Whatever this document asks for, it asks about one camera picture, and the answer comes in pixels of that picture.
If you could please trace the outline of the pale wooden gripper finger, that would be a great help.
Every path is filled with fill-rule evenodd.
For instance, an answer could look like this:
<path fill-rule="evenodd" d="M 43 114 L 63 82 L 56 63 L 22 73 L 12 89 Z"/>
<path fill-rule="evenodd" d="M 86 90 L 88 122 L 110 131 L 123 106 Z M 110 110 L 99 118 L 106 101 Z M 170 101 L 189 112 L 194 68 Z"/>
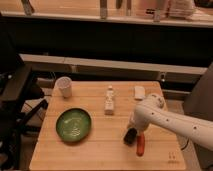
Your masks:
<path fill-rule="evenodd" d="M 128 130 L 129 130 L 129 129 L 135 129 L 134 124 L 133 124 L 132 122 L 129 122 L 129 123 L 127 124 L 127 129 L 128 129 Z"/>

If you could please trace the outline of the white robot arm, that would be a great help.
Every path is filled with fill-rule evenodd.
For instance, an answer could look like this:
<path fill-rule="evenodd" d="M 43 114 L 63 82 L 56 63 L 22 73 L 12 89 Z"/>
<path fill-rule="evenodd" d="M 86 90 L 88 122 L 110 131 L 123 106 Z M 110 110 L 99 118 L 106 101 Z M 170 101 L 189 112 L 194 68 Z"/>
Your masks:
<path fill-rule="evenodd" d="M 150 124 L 155 124 L 213 151 L 213 121 L 169 112 L 163 109 L 164 104 L 162 96 L 156 93 L 149 94 L 136 104 L 128 127 L 141 133 Z"/>

